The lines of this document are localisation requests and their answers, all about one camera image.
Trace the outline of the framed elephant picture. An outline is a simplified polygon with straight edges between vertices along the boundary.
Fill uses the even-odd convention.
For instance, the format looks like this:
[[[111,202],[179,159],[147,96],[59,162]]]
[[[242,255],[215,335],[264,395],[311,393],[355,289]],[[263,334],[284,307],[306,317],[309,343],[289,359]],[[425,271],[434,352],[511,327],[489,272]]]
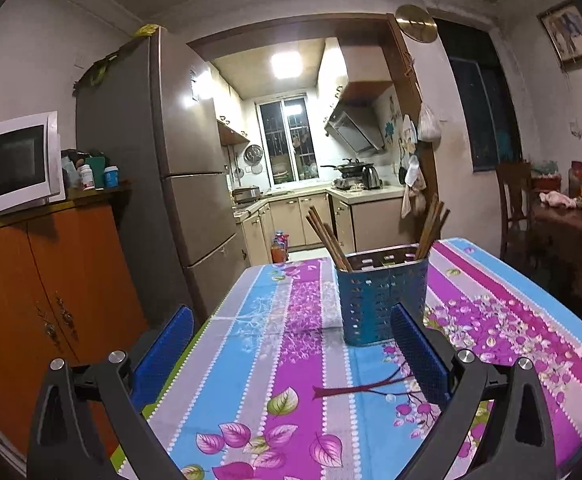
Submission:
[[[582,13],[572,1],[565,1],[538,14],[561,68],[582,62]]]

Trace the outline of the kitchen window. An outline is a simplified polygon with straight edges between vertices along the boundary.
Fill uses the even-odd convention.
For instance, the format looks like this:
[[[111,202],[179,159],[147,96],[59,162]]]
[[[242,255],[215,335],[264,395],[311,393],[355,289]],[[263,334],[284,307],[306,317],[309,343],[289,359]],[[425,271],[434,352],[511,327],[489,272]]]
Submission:
[[[319,171],[306,96],[262,103],[257,111],[273,183],[316,180]]]

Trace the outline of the white plastic bag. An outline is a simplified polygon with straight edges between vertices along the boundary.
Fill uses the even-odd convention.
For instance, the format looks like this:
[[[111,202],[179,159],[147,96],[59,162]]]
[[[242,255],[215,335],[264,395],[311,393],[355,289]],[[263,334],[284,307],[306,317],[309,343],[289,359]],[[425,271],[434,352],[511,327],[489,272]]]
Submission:
[[[420,105],[417,133],[420,142],[432,143],[440,140],[442,136],[442,127],[439,119],[436,118],[431,107],[425,102]]]

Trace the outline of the round brass wall clock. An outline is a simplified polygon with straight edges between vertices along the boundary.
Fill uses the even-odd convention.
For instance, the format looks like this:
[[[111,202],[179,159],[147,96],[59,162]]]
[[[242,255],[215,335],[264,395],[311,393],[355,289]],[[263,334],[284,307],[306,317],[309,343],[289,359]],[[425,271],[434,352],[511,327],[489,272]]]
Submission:
[[[403,4],[394,12],[399,29],[413,41],[432,44],[438,39],[438,25],[428,11],[414,4]]]

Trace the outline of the orange bottle on floor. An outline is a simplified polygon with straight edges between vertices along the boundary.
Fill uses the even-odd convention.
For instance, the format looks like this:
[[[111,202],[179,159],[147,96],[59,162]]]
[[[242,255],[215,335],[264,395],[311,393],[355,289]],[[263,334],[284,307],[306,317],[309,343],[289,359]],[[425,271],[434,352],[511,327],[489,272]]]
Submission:
[[[270,247],[271,261],[285,263],[288,260],[289,235],[278,230],[275,232],[273,244]]]

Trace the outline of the electric kettle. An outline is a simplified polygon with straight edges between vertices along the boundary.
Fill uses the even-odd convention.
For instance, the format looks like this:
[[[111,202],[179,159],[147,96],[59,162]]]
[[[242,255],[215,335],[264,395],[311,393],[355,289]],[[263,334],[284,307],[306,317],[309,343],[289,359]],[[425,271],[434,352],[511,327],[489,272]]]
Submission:
[[[372,164],[365,165],[361,170],[361,184],[365,190],[378,190],[378,188],[381,188],[382,180]]]

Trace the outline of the blue perforated utensil holder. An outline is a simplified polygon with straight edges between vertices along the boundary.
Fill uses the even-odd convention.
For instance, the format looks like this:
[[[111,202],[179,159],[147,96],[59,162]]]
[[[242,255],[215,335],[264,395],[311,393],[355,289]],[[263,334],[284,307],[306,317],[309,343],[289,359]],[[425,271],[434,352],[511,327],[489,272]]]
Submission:
[[[352,252],[349,271],[337,272],[343,338],[365,347],[392,338],[395,304],[421,312],[427,293],[428,260],[418,259],[416,244]]]

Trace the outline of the wooden chair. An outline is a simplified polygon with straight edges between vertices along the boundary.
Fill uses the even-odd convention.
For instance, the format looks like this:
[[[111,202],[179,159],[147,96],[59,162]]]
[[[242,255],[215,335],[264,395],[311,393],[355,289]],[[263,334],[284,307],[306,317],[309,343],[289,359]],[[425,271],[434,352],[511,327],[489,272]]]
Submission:
[[[530,271],[536,260],[538,233],[533,222],[530,162],[500,162],[496,167],[500,192],[500,259]]]

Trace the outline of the white microwave oven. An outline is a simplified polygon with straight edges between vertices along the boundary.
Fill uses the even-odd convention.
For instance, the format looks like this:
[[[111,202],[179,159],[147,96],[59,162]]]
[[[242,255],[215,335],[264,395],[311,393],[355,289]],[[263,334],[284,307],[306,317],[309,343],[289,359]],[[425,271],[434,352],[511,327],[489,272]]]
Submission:
[[[0,122],[0,214],[65,200],[58,114]]]

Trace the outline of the ceiling light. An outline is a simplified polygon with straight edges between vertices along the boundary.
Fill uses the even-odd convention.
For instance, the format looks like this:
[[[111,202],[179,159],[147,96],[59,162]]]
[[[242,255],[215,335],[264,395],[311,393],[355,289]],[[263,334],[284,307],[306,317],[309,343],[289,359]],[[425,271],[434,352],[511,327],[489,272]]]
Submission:
[[[270,68],[278,80],[300,77],[304,70],[302,55],[297,50],[276,52],[270,57]]]

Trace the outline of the white pill bottle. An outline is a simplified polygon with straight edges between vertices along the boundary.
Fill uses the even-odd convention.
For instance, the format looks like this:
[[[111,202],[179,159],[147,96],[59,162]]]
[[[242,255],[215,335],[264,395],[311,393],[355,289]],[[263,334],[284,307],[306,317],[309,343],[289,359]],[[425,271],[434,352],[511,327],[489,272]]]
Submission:
[[[96,187],[96,185],[94,185],[92,169],[88,164],[80,166],[78,168],[78,174],[84,191],[93,190]]]

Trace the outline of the black wok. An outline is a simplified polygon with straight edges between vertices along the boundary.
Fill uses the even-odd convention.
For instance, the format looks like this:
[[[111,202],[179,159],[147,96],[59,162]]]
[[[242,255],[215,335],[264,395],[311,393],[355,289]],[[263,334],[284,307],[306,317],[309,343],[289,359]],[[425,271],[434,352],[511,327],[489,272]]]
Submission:
[[[342,179],[359,179],[363,175],[364,169],[371,166],[371,162],[361,162],[358,159],[347,158],[344,164],[321,165],[321,168],[331,168],[339,171]]]

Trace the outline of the orange wooden cabinet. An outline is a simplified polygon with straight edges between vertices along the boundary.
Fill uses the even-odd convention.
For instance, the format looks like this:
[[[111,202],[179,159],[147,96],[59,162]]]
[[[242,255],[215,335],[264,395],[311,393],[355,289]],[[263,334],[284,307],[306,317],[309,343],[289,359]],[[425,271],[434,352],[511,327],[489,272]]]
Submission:
[[[51,360],[102,361],[147,329],[118,224],[131,190],[0,218],[0,432],[26,453]]]

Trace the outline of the range hood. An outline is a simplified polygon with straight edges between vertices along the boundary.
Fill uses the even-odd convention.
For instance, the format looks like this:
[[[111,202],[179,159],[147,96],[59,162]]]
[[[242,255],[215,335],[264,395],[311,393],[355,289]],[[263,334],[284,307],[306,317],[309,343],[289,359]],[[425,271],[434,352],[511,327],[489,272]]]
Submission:
[[[379,122],[371,107],[339,104],[327,119],[326,130],[356,155],[384,150]]]

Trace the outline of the dark wooden dining table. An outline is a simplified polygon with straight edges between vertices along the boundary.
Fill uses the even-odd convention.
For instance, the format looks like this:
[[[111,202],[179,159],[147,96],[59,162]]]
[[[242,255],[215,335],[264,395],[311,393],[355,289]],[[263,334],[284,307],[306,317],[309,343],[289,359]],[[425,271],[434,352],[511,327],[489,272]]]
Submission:
[[[582,300],[582,210],[535,203],[532,224],[549,288],[561,297]]]

